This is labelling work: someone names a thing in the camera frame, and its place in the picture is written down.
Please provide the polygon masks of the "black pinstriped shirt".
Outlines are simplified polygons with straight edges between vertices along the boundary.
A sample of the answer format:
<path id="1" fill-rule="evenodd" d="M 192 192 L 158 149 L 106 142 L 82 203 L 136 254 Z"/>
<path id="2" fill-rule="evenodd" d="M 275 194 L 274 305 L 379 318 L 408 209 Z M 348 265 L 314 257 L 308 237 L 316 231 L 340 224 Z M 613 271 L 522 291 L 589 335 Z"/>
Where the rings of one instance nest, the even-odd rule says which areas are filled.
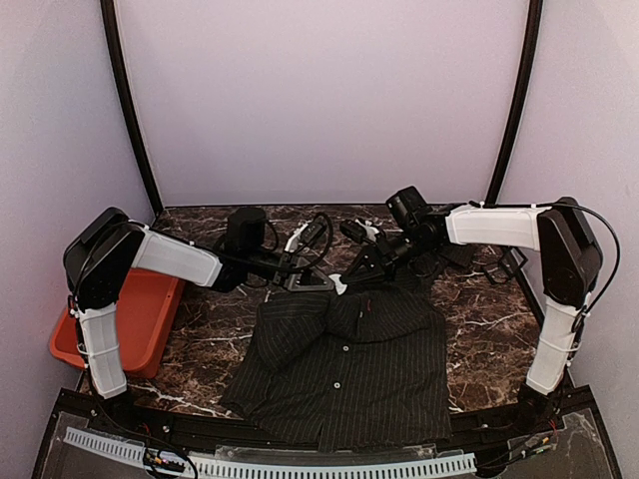
<path id="1" fill-rule="evenodd" d="M 332 291 L 279 293 L 262 303 L 246 355 L 225 389 L 243 404 L 258 389 L 308 402 L 346 389 L 374 403 L 432 400 L 448 411 L 445 317 L 431 289 L 470 246 L 449 245 L 402 267 L 394 281 Z"/>

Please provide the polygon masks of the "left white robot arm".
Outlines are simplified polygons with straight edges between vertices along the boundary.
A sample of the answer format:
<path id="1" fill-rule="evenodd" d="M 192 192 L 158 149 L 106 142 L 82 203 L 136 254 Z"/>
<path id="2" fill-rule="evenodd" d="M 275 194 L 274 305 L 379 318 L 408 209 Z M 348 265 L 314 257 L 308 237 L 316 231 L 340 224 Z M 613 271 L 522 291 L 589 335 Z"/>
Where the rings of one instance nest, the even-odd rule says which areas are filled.
<path id="1" fill-rule="evenodd" d="M 319 270 L 334 229 L 324 213 L 298 226 L 284 243 L 265 246 L 274 230 L 265 210 L 243 207 L 227 219 L 212 246 L 163 234 L 132 220 L 122 210 L 101 212 L 66 248 L 63 266 L 68 307 L 76 320 L 79 354 L 92 391 L 103 404 L 101 416 L 120 435 L 141 426 L 140 411 L 119 395 L 128 389 L 120 348 L 117 312 L 134 269 L 149 271 L 227 293 L 257 276 L 287 290 L 329 290 Z"/>

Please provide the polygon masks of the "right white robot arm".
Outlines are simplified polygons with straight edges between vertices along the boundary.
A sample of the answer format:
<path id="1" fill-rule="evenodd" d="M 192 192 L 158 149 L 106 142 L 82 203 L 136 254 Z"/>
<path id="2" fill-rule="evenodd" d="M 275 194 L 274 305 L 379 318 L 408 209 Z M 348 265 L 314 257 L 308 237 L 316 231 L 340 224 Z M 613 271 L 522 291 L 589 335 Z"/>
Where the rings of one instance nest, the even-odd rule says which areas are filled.
<path id="1" fill-rule="evenodd" d="M 543 309 L 536 352 L 525 377 L 531 393 L 509 412 L 520 433 L 548 415 L 548 397 L 559 387 L 580 345 L 585 322 L 607 292 L 621 262 L 617 231 L 601 214 L 563 197 L 533 204 L 465 202 L 429 204 L 413 188 L 389 198 L 386 207 L 398 233 L 362 220 L 345 220 L 340 232 L 360 244 L 337 288 L 394 279 L 417 256 L 445 246 L 495 245 L 518 256 L 537 256 L 539 278 L 530 285 Z"/>

